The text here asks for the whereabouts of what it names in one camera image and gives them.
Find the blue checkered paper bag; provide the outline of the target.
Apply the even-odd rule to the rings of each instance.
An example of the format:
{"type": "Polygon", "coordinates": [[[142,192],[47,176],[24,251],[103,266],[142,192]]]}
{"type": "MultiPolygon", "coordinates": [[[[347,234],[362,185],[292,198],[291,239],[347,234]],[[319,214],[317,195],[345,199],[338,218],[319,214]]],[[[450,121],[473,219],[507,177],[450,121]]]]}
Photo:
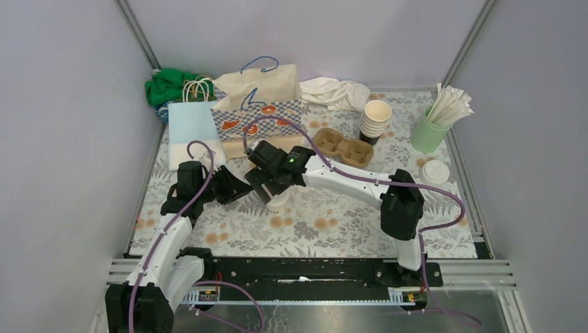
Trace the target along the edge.
{"type": "Polygon", "coordinates": [[[297,65],[259,56],[238,71],[213,80],[216,104],[211,107],[222,143],[296,135],[289,126],[302,123],[302,89],[297,65]]]}

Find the white paper coffee cup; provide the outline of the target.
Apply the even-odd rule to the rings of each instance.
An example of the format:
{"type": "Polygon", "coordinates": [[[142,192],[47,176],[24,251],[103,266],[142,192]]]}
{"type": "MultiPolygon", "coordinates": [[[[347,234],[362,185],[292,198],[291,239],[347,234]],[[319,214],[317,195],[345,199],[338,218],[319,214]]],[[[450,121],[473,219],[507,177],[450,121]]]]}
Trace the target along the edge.
{"type": "Polygon", "coordinates": [[[287,189],[283,191],[281,194],[277,194],[272,196],[270,201],[266,203],[266,207],[274,213],[283,212],[286,208],[286,204],[290,198],[290,192],[287,189]]]}

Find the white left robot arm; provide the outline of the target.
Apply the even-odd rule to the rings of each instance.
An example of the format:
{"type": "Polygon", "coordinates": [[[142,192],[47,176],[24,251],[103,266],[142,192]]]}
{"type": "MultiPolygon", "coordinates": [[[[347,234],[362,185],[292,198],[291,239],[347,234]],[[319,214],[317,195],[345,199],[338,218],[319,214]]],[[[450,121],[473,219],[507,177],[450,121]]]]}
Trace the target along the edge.
{"type": "Polygon", "coordinates": [[[124,282],[105,294],[110,332],[170,332],[175,310],[194,283],[215,276],[208,248],[181,249],[207,203],[226,205],[253,188],[225,166],[206,168],[197,161],[179,165],[177,182],[161,207],[161,218],[148,251],[124,282]]]}

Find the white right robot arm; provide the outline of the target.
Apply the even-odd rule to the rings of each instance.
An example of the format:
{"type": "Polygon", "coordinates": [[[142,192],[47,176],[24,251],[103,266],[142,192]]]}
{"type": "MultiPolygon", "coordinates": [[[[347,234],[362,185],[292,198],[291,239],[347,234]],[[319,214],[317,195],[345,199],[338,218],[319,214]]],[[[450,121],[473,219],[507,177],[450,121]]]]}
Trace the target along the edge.
{"type": "Polygon", "coordinates": [[[380,228],[395,240],[400,281],[414,286],[424,278],[417,238],[424,197],[408,172],[371,173],[302,146],[285,152],[263,139],[245,148],[245,154],[254,164],[245,179],[269,208],[282,205],[293,186],[328,189],[362,201],[379,211],[380,228]]]}

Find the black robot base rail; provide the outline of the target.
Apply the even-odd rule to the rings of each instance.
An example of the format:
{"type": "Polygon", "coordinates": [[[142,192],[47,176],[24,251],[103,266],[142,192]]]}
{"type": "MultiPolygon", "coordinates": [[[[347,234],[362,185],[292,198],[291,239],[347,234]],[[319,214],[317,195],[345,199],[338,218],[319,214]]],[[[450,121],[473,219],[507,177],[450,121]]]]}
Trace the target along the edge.
{"type": "Polygon", "coordinates": [[[437,262],[411,271],[394,259],[216,257],[208,248],[185,248],[179,257],[203,259],[203,279],[220,280],[213,286],[222,301],[335,301],[388,299],[390,288],[419,291],[425,284],[444,282],[437,262]]]}

